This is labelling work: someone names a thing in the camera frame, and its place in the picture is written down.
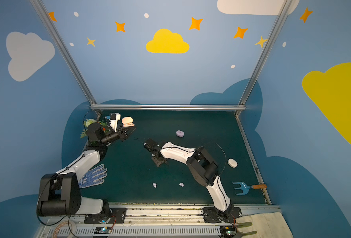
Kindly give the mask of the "pink earbud charging case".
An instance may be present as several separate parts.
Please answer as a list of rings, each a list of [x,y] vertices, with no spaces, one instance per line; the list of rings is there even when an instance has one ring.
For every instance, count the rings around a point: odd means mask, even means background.
[[[121,119],[124,128],[134,127],[134,120],[132,117],[124,117]]]

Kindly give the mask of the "purple earbud charging case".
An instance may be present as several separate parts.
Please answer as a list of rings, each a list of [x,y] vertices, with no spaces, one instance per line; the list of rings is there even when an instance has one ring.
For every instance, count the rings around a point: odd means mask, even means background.
[[[176,131],[176,135],[177,135],[178,137],[184,137],[184,132],[181,131],[181,130],[177,130],[177,131]]]

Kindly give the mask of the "white earbud charging case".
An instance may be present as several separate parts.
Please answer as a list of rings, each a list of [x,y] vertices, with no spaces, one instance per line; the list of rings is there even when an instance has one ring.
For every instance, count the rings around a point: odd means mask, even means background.
[[[236,160],[232,159],[232,158],[229,158],[228,159],[228,165],[232,168],[236,168],[238,166],[238,163]]]

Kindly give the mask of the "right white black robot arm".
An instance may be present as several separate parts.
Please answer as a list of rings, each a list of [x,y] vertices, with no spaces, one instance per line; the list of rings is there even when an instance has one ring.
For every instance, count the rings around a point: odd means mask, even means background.
[[[218,163],[203,147],[185,148],[171,142],[157,143],[152,139],[144,142],[156,166],[167,163],[169,159],[181,162],[189,168],[193,178],[207,188],[218,213],[230,215],[234,206],[226,194],[218,171]]]

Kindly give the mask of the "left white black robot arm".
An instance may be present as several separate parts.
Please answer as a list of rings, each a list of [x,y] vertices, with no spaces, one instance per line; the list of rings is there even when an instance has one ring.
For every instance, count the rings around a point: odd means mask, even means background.
[[[110,217],[107,200],[81,196],[78,182],[96,164],[104,159],[108,145],[125,141],[135,126],[117,126],[113,129],[100,123],[87,127],[88,144],[81,155],[54,174],[46,174],[40,180],[36,214],[39,217],[101,215]]]

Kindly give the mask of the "white pot with flowers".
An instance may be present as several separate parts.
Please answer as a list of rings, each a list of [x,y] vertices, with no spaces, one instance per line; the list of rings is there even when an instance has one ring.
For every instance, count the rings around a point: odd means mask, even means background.
[[[86,137],[86,131],[87,131],[88,127],[93,123],[100,123],[102,126],[106,126],[106,123],[104,121],[97,121],[95,119],[88,119],[88,120],[83,122],[84,129],[82,130],[80,138]]]

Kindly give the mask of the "blue dotted work glove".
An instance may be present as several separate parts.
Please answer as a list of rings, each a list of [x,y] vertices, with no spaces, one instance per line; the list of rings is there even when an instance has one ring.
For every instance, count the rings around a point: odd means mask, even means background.
[[[107,168],[104,164],[101,164],[91,170],[89,170],[79,181],[79,188],[88,188],[104,183],[104,179],[107,177]]]

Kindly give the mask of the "blue garden fork tool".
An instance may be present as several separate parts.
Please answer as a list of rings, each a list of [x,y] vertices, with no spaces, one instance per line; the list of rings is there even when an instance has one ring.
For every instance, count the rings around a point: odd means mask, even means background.
[[[267,188],[266,184],[247,185],[244,182],[232,182],[232,184],[236,185],[236,187],[234,187],[234,190],[236,190],[236,196],[247,195],[251,189]]]

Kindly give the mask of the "left green controller board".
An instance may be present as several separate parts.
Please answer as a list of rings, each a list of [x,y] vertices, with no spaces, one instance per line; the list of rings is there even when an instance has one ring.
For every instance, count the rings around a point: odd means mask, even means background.
[[[94,234],[95,235],[109,235],[112,233],[112,227],[96,227]]]

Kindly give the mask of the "green controller board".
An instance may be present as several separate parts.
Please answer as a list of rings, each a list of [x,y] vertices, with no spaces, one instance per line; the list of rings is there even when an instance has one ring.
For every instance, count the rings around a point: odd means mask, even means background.
[[[235,226],[220,226],[220,238],[233,238],[237,234]]]
[[[95,235],[109,235],[112,233],[112,227],[96,227],[94,234]]]

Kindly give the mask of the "right green controller board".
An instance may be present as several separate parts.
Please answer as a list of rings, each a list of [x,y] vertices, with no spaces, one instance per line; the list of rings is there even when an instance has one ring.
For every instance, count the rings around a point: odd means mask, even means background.
[[[235,226],[220,226],[220,238],[233,238],[237,234]]]

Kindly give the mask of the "beige cloth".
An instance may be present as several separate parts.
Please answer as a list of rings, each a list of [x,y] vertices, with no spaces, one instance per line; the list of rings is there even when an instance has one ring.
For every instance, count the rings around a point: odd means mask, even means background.
[[[251,222],[250,230],[257,234],[243,238],[293,238],[293,234],[280,212],[262,213],[236,218],[237,223]]]

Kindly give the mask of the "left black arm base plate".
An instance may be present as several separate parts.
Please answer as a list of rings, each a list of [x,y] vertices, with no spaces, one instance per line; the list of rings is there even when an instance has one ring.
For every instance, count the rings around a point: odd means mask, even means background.
[[[85,224],[123,224],[127,209],[124,207],[103,208],[100,214],[86,215]]]

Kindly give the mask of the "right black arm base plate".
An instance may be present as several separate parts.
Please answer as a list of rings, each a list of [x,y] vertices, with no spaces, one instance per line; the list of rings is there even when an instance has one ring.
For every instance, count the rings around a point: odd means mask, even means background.
[[[242,212],[239,207],[234,207],[231,211],[226,212],[222,212],[215,207],[204,207],[201,216],[205,223],[234,223],[236,218],[242,217]]]

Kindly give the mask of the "green handled pliers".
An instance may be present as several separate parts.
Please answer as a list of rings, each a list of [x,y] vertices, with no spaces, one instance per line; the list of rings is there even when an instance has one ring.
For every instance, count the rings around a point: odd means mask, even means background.
[[[256,230],[250,230],[250,227],[252,227],[252,225],[253,224],[251,222],[237,223],[234,238],[242,238],[245,236],[257,234]]]

